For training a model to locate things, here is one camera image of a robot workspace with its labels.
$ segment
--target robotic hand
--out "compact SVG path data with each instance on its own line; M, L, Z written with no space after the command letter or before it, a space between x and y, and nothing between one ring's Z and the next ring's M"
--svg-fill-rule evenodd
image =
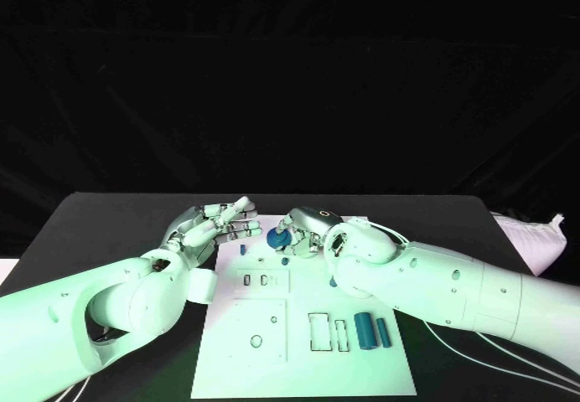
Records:
M186 300L210 303L216 245L261 234L248 197L189 209L158 249L0 298L0 400L44 400L174 325ZM92 340L85 314L105 328Z
M337 215L321 209L293 209L275 232L283 234L294 218L303 238L280 251L290 247L297 256L310 257L316 248L321 249L332 286L355 297L376 297L420 320L525 345L580 373L578 287L409 242L363 219L333 224L329 217L339 221ZM300 246L306 239L309 248Z

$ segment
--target blue cylinder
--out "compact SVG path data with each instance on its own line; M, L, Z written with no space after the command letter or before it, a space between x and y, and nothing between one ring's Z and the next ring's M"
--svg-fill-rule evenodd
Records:
M284 230L280 234L275 233L275 228L270 229L268 235L265 236L265 241L268 246L275 249L280 246L288 245L293 241L293 236Z
M372 327L372 318L368 312L359 312L353 315L353 325L356 326L356 335L359 337L359 346L362 350L378 348L375 329Z
M384 318L376 318L376 328L378 328L378 333L381 335L382 347L389 348L391 340L389 340L389 333L386 332L386 324L384 322Z

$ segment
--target white bag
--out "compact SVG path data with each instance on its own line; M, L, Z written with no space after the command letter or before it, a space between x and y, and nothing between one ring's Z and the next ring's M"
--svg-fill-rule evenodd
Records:
M548 224L526 224L495 212L492 215L531 272L538 276L564 251L567 240L560 229L562 215L557 214Z

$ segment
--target black curtain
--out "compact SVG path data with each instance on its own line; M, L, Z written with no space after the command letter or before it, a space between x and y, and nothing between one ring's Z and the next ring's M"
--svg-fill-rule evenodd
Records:
M75 191L463 193L575 216L580 13L4 2L0 255Z

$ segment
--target table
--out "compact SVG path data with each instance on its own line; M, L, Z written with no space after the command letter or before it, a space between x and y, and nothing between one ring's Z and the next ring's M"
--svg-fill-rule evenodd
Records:
M140 256L160 245L169 223L189 206L233 202L239 197L241 194L72 194L6 278L0 296ZM447 247L493 265L531 274L485 204L474 197L249 194L249 198L262 214L284 214L296 206L311 205L340 215L366 215L409 240ZM213 262L215 255L205 267L212 267ZM79 402L189 400L205 309L206 306L187 303L171 330L92 376ZM421 320L401 312L395 314L418 396L378 399L575 400L571 393L555 387L467 361L440 344ZM552 380L505 356L474 333L437 326L434 329L444 341L476 359ZM506 341L496 342L578 380L552 359ZM226 379L216 381L226 384Z

